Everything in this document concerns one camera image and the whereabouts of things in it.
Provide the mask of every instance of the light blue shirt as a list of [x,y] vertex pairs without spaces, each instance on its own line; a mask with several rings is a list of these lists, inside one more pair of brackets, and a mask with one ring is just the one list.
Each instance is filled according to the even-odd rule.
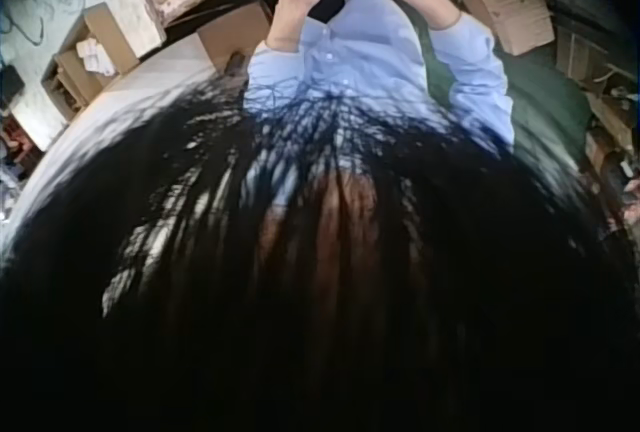
[[[473,134],[488,127],[513,145],[513,102],[489,29],[463,14],[454,26],[431,30],[430,36],[436,57],[455,77],[450,112],[456,120]],[[418,35],[393,0],[346,0],[326,25],[307,18],[297,53],[260,44],[249,64],[247,109],[281,107],[301,90],[357,97],[381,113],[391,106],[435,126],[443,117],[429,95]]]

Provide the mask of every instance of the dark hair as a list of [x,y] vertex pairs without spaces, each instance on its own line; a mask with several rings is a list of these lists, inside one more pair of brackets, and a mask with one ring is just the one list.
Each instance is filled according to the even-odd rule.
[[340,97],[257,117],[217,87],[68,164],[22,224],[0,408],[125,429],[633,415],[633,247],[601,240],[568,175],[552,187],[489,131]]

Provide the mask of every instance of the shirt sleeve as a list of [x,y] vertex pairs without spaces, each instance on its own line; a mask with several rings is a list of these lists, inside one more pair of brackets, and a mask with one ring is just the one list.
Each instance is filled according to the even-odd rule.
[[430,36],[436,57],[449,66],[455,77],[450,93],[453,113],[467,129],[489,127],[512,146],[513,101],[506,95],[507,76],[502,61],[493,52],[495,40],[491,31],[470,15],[462,14],[454,26],[431,30]]
[[303,77],[303,52],[280,52],[262,42],[249,62],[245,108],[264,113],[286,105],[295,97]]

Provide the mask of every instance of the wrist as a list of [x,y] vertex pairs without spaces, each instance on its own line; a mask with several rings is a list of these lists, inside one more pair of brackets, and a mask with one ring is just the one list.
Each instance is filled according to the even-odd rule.
[[307,13],[304,7],[276,6],[267,46],[280,52],[297,52]]
[[436,30],[448,29],[455,25],[461,10],[451,0],[404,0],[416,9],[428,22],[429,27]]

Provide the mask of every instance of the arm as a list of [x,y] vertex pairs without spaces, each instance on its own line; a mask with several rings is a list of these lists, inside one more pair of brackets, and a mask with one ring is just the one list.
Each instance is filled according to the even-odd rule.
[[507,97],[507,77],[493,53],[491,32],[450,0],[404,0],[418,10],[431,29],[436,57],[455,76],[451,89],[453,113],[472,131],[489,127],[512,145],[513,101]]
[[248,109],[268,110],[294,97],[304,76],[300,37],[311,8],[320,0],[279,0],[267,40],[249,63]]

